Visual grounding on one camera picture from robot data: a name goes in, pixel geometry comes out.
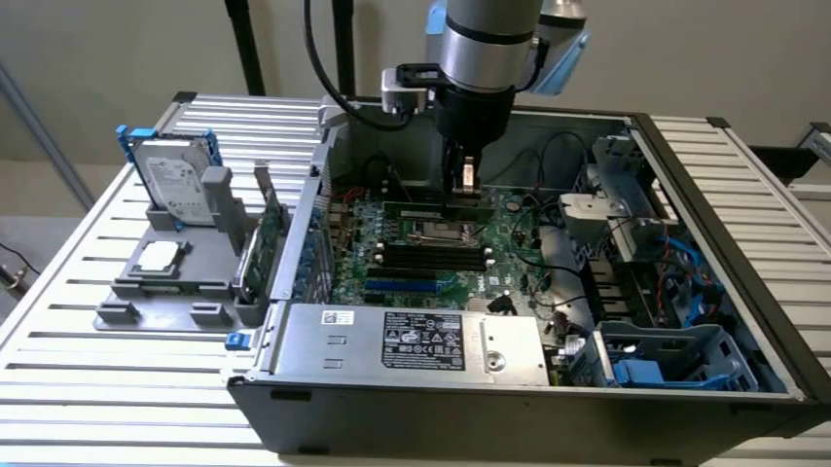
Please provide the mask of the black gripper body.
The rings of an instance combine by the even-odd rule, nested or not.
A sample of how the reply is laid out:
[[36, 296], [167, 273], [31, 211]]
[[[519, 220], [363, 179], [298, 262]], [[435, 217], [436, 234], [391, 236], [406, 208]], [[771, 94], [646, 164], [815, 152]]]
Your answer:
[[514, 87], [475, 92], [456, 86], [435, 92], [436, 129], [461, 148], [485, 148], [507, 131], [514, 108]]

